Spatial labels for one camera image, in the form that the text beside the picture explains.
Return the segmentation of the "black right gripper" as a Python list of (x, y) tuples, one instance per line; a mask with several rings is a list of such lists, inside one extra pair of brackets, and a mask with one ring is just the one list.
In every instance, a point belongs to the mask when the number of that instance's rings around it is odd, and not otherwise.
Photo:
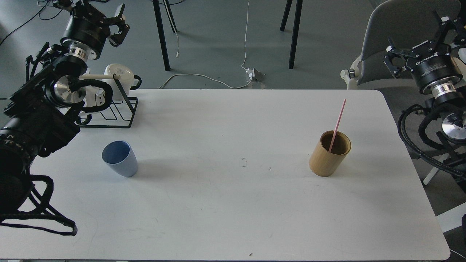
[[(433, 86), (441, 80), (457, 84), (463, 75), (456, 61), (451, 57), (452, 48), (465, 48), (466, 30), (463, 20), (459, 17), (450, 19), (440, 17), (436, 10), (433, 15), (438, 22), (438, 30), (432, 40), (426, 40), (412, 49), (397, 48), (391, 37), (389, 46), (383, 55), (383, 63), (394, 78), (413, 78), (421, 94), (431, 94)], [(456, 36), (451, 47), (445, 44), (445, 38), (450, 31)]]

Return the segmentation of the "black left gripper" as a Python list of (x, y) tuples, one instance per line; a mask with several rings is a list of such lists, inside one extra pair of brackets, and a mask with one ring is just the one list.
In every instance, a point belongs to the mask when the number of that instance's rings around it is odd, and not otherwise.
[[(86, 50), (89, 60), (100, 58), (106, 40), (118, 47), (129, 32), (123, 15), (125, 7), (119, 5), (114, 17), (108, 17), (91, 4), (75, 4), (69, 8), (70, 20), (60, 43), (70, 49), (82, 45), (80, 48)], [(111, 33), (112, 25), (118, 26), (117, 33)]]

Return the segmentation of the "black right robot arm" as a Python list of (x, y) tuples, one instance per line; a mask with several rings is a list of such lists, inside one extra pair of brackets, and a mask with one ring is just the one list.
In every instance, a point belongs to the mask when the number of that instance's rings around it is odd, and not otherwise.
[[(456, 88), (463, 74), (451, 51), (465, 47), (465, 28), (461, 19), (433, 15), (438, 22), (434, 37), (414, 46), (411, 50), (395, 47), (391, 38), (383, 62), (392, 76), (399, 78), (410, 72), (421, 94), (432, 95), (426, 106), (415, 104), (402, 112), (397, 128), (403, 143), (416, 156), (434, 168), (450, 174), (455, 182), (465, 188), (465, 154), (456, 146), (465, 146), (465, 88)], [(420, 149), (408, 136), (406, 118), (411, 113), (423, 114), (418, 135), (427, 146), (446, 153), (445, 160), (436, 160)]]

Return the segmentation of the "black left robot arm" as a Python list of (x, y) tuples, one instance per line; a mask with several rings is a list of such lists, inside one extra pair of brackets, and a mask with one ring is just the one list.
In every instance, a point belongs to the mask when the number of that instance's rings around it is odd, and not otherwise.
[(44, 219), (77, 234), (76, 223), (50, 204), (54, 182), (46, 175), (33, 175), (30, 167), (37, 156), (47, 157), (65, 147), (88, 124), (92, 113), (110, 107), (112, 87), (100, 77), (85, 76), (87, 62), (100, 58), (105, 41), (123, 43), (130, 27), (121, 4), (108, 17), (87, 0), (54, 0), (53, 6), (70, 13), (70, 20), (59, 44), (45, 43), (35, 59), (26, 64), (25, 84), (10, 96), (4, 114), (10, 121), (1, 128), (1, 225), (7, 219)]

